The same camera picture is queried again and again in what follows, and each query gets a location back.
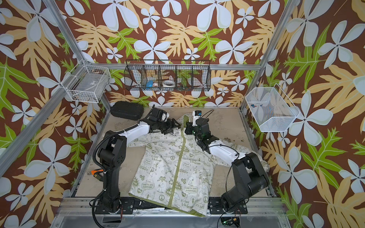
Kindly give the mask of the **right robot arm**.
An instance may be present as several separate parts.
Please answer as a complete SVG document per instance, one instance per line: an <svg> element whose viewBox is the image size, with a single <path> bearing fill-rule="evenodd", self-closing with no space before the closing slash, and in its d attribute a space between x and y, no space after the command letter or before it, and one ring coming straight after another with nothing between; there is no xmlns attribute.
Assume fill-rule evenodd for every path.
<svg viewBox="0 0 365 228"><path fill-rule="evenodd" d="M185 133L193 135L196 143L204 151L230 165L233 171L234 186L221 196L225 212L241 210L247 214L246 204L253 195L267 188L270 181L267 172L254 152L239 152L211 134L208 118L197 118L187 122Z"/></svg>

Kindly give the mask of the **white green printed jacket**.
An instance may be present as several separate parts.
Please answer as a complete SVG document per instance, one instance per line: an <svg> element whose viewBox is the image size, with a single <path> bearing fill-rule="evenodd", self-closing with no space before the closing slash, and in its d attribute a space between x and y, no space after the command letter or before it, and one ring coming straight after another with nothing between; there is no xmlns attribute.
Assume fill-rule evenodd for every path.
<svg viewBox="0 0 365 228"><path fill-rule="evenodd" d="M230 165L204 152L193 135L185 134L186 123L191 120L192 115L186 114L178 120L182 127L174 129L172 134L151 133L129 144L130 147L145 147L145 154L132 180L129 195L204 217L208 211L214 169L217 165ZM239 152L254 152L241 145L223 142ZM260 155L258 157L267 172L267 163Z"/></svg>

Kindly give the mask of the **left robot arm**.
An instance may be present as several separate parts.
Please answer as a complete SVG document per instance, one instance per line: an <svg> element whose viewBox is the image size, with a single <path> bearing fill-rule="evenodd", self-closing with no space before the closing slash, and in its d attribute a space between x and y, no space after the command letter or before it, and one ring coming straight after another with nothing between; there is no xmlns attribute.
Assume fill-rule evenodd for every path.
<svg viewBox="0 0 365 228"><path fill-rule="evenodd" d="M96 146L92 159L103 173L103 189L92 203L93 212L118 213L122 206L119 191L119 169L126 157L127 145L151 133L173 133L181 124L159 108L151 108L145 118L121 131L107 131Z"/></svg>

